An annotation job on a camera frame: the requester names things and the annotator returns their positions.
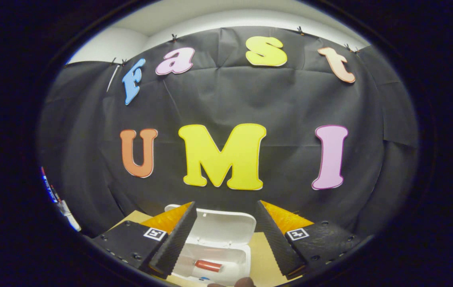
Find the hand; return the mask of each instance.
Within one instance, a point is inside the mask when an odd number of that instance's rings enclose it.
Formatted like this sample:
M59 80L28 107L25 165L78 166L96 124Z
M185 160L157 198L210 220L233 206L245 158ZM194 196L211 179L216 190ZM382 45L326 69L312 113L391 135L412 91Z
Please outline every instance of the hand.
M225 287L225 286L219 285L216 283L211 283L211 284L207 285L207 287ZM245 277L245 278L239 279L235 283L234 287L256 287L256 286L255 286L255 283L253 283L253 279L251 279L249 277Z

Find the yellow letter m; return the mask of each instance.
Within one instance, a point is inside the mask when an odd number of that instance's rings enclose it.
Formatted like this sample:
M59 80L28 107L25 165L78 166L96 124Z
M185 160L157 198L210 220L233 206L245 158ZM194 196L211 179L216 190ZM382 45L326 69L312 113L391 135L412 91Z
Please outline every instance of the yellow letter m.
M203 166L215 187L220 187L232 167L231 179L226 185L231 189L256 191L263 187L259 180L260 142L267 134L265 127L257 124L241 124L235 127L222 151L219 151L206 127L183 126L178 135L186 142L188 174L184 182L204 187L206 178L201 174Z

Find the white ceiling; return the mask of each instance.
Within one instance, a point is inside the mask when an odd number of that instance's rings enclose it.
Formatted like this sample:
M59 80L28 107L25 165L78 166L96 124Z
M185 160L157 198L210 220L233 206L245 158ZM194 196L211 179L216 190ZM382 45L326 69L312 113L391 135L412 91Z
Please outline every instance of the white ceiling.
M296 0L161 0L128 15L113 27L132 29L150 37L186 20L239 9L263 9L294 14L326 24L368 45L366 40L337 20Z

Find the white box lid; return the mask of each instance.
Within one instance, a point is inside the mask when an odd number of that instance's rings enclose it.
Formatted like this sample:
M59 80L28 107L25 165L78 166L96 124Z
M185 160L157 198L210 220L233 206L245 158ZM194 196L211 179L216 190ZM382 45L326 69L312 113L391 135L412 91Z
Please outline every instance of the white box lid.
M179 207L170 204L165 212ZM196 208L197 218L187 243L229 248L247 245L253 236L257 220L242 212Z

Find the red cylinder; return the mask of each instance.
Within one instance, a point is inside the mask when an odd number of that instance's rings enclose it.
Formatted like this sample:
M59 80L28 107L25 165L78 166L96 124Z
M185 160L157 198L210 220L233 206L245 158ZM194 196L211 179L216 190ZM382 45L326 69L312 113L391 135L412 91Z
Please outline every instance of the red cylinder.
M205 260L196 260L195 266L201 269L206 269L214 272L221 271L221 267L223 267L223 265L221 264L212 263Z

